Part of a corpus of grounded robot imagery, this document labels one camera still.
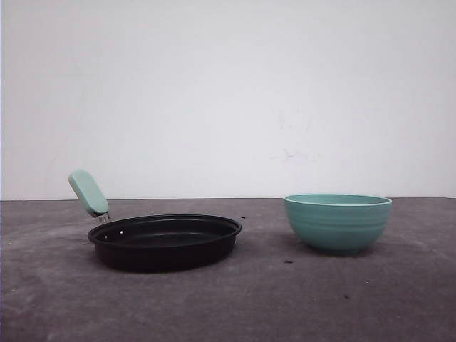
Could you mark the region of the black frying pan green handle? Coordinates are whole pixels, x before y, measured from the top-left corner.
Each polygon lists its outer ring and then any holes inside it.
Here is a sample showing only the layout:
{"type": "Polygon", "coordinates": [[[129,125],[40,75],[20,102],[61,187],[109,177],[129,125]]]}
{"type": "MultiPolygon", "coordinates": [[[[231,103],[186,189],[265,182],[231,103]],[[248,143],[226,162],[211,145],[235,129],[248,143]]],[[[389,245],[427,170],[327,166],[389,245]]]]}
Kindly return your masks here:
{"type": "Polygon", "coordinates": [[[159,214],[100,223],[88,233],[106,266],[137,272],[193,269],[216,263],[234,249],[242,226],[206,214],[159,214]]]}

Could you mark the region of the teal ceramic bowl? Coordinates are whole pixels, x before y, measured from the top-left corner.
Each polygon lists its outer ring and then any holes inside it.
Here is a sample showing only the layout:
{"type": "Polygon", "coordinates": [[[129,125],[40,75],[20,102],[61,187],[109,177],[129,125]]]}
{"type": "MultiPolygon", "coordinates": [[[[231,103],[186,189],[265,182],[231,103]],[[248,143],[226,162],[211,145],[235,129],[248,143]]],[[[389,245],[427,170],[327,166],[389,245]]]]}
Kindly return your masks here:
{"type": "Polygon", "coordinates": [[[352,194],[297,194],[284,198],[294,233],[310,247],[328,254],[355,254],[383,233],[393,201],[352,194]]]}

